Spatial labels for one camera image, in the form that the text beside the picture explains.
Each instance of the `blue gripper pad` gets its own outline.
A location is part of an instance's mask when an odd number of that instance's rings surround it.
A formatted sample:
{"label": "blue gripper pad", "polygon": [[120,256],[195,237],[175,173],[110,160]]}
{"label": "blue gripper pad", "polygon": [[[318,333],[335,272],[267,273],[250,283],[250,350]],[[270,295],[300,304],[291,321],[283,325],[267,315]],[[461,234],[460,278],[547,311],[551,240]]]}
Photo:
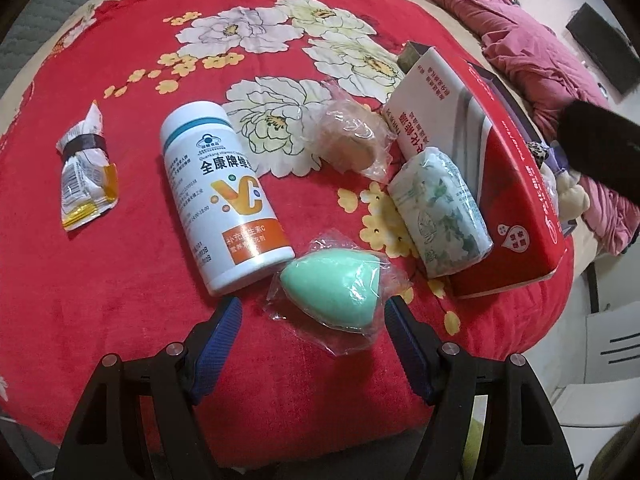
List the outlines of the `blue gripper pad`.
{"label": "blue gripper pad", "polygon": [[242,305],[238,298],[233,298],[196,359],[193,386],[188,392],[192,404],[198,405],[205,396],[213,391],[229,351],[236,340],[241,323]]}
{"label": "blue gripper pad", "polygon": [[435,391],[431,386],[431,373],[427,359],[420,350],[405,316],[414,319],[402,298],[394,296],[385,303],[385,325],[396,348],[409,385],[427,404],[433,403]]}

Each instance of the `flower center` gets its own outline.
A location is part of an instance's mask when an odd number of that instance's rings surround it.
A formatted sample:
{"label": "flower center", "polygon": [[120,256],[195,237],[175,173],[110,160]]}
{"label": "flower center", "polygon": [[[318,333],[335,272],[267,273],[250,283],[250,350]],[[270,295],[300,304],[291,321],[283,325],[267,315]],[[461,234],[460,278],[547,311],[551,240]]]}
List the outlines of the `flower center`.
{"label": "flower center", "polygon": [[333,12],[331,9],[316,9],[312,12],[312,14],[316,18],[320,18],[321,20],[324,20],[325,18],[330,18],[336,15],[336,13]]}
{"label": "flower center", "polygon": [[229,25],[228,27],[225,27],[225,30],[222,31],[222,34],[224,34],[225,36],[235,36],[237,33],[237,25]]}
{"label": "flower center", "polygon": [[287,121],[284,120],[282,117],[274,117],[270,115],[266,118],[266,121],[267,121],[267,124],[269,126],[272,126],[275,130],[286,128],[287,126]]}
{"label": "flower center", "polygon": [[381,74],[386,75],[387,77],[396,76],[396,70],[391,65],[388,65],[384,61],[380,61],[379,59],[376,59],[371,56],[365,56],[364,61],[376,72],[380,72]]}

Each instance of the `tissue box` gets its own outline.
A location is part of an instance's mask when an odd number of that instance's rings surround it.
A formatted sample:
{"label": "tissue box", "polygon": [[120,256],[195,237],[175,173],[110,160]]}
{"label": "tissue box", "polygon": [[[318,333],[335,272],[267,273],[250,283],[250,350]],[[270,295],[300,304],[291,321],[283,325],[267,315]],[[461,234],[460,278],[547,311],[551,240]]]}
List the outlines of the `tissue box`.
{"label": "tissue box", "polygon": [[494,241],[483,261],[450,277],[458,297],[553,275],[565,245],[542,176],[506,108],[465,59],[429,48],[383,115],[407,160],[429,145],[449,155]]}

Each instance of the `metal screw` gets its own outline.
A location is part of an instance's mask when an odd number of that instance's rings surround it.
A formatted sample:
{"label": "metal screw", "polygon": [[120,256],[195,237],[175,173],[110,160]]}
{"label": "metal screw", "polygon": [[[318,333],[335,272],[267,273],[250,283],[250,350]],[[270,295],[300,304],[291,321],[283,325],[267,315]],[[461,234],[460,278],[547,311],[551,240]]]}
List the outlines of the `metal screw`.
{"label": "metal screw", "polygon": [[171,343],[166,348],[166,352],[169,355],[173,355],[173,356],[180,355],[183,350],[184,350],[184,346],[182,346],[182,343]]}
{"label": "metal screw", "polygon": [[110,367],[118,362],[118,356],[116,354],[108,354],[102,358],[102,366]]}
{"label": "metal screw", "polygon": [[527,360],[525,359],[524,355],[521,354],[511,354],[511,357],[509,357],[509,359],[516,366],[524,366],[525,364],[527,364]]}
{"label": "metal screw", "polygon": [[458,355],[460,353],[460,347],[455,343],[444,343],[444,345],[442,345],[442,351],[448,355]]}

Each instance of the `green makeup sponge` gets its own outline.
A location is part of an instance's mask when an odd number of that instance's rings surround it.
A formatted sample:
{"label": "green makeup sponge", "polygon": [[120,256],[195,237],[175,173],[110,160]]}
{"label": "green makeup sponge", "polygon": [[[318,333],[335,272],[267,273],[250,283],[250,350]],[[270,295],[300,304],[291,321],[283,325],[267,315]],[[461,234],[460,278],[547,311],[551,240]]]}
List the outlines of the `green makeup sponge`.
{"label": "green makeup sponge", "polygon": [[292,261],[280,274],[287,296],[316,321],[359,332],[373,322],[380,260],[353,249],[323,249]]}

